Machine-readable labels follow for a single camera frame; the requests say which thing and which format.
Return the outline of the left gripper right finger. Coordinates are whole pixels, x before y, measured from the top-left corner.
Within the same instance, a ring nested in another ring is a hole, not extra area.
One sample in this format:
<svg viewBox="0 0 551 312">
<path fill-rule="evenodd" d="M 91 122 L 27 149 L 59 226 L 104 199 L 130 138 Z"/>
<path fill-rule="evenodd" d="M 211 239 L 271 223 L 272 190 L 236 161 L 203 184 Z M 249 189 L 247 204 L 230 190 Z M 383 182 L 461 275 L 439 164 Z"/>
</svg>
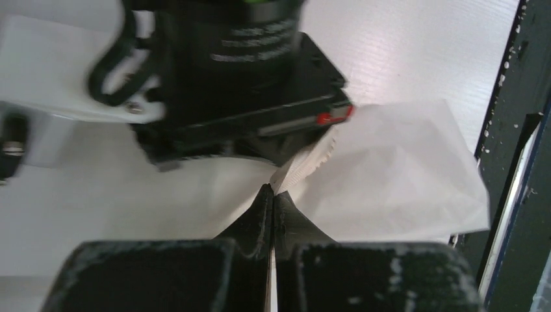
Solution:
<svg viewBox="0 0 551 312">
<path fill-rule="evenodd" d="M 437 242 L 337 242 L 274 199 L 280 311 L 481 311 L 466 260 Z"/>
</svg>

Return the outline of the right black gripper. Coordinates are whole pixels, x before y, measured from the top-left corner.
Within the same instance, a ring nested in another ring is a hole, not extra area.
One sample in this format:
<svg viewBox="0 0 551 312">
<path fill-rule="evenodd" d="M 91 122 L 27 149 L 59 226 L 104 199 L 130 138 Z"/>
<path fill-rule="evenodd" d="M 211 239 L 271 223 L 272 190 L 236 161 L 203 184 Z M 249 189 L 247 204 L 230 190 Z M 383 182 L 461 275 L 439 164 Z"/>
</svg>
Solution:
<svg viewBox="0 0 551 312">
<path fill-rule="evenodd" d="M 168 107 L 156 122 L 133 123 L 133 138 L 161 172 L 182 161 L 234 157 L 282 166 L 354 106 L 346 79 L 308 34 L 300 34 L 290 73 L 272 85 L 237 92 L 203 91 Z"/>
</svg>

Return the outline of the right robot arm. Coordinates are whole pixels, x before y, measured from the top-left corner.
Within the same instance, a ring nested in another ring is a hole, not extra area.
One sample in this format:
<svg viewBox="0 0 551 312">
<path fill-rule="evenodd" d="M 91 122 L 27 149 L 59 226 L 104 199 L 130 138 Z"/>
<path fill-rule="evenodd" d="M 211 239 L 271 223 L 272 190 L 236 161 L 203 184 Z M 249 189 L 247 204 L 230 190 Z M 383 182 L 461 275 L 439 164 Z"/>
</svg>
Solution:
<svg viewBox="0 0 551 312">
<path fill-rule="evenodd" d="M 164 109 L 133 122 L 161 171 L 236 157 L 282 166 L 348 121 L 346 78 L 300 31 L 303 1 L 123 1 L 114 43 L 90 70 L 89 96 Z"/>
</svg>

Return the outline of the cream ribbon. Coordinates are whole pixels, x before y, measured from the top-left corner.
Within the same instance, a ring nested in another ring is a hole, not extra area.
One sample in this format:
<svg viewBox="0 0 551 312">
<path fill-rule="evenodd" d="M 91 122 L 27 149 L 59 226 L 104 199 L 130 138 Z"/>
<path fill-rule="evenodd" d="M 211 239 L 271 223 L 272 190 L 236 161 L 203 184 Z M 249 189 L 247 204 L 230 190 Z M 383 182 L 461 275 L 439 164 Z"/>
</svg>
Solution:
<svg viewBox="0 0 551 312">
<path fill-rule="evenodd" d="M 333 153 L 338 137 L 338 127 L 331 127 L 316 142 L 302 148 L 270 178 L 275 195 L 288 191 L 321 167 Z"/>
</svg>

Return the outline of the white wrapping paper sheet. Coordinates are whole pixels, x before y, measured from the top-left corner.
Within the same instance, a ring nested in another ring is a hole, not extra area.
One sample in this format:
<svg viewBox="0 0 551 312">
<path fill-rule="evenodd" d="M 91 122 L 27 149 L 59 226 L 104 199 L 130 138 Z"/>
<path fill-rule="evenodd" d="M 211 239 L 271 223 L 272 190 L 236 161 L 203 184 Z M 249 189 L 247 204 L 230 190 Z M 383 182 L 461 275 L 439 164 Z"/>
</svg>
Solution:
<svg viewBox="0 0 551 312">
<path fill-rule="evenodd" d="M 276 169 L 234 158 L 161 173 L 121 123 L 77 124 L 50 168 L 22 166 L 1 187 L 1 310 L 37 311 L 84 241 L 209 239 Z M 489 226 L 489 197 L 441 101 L 367 105 L 308 177 L 279 178 L 299 210 L 339 241 L 440 241 Z"/>
</svg>

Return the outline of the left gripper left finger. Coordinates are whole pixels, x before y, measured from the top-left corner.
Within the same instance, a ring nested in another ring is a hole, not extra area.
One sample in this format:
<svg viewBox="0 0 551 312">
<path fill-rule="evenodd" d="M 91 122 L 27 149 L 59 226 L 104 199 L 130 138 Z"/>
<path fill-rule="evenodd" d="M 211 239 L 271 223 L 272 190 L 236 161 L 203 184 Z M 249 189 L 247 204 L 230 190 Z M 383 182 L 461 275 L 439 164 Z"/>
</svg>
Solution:
<svg viewBox="0 0 551 312">
<path fill-rule="evenodd" d="M 96 240 L 65 260 L 43 311 L 267 311 L 274 192 L 212 239 Z"/>
</svg>

